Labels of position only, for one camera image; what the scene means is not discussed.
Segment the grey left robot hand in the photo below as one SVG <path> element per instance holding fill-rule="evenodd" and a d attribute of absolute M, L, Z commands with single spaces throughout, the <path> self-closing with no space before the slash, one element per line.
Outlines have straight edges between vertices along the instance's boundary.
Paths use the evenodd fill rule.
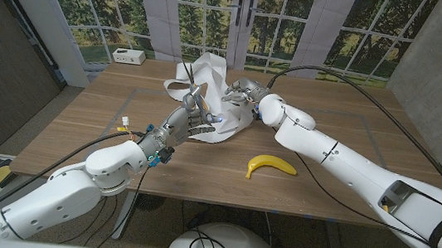
<path fill-rule="evenodd" d="M 175 151 L 174 147 L 196 134 L 214 132 L 213 124 L 222 122 L 215 116 L 202 98 L 201 86 L 190 85 L 183 96 L 182 106 L 175 109 L 157 127 L 152 127 L 139 141 L 138 146 L 145 153 L 148 166 L 167 163 Z"/>

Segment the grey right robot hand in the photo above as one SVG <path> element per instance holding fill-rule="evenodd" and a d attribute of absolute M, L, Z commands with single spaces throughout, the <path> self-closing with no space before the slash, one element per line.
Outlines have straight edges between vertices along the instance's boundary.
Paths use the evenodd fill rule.
<path fill-rule="evenodd" d="M 251 103 L 259 103 L 269 94 L 270 89 L 267 88 L 267 86 L 263 86 L 257 81 L 241 77 L 226 88 L 225 94 L 221 97 L 221 100 L 223 102 L 233 101 L 238 103 L 249 101 Z"/>

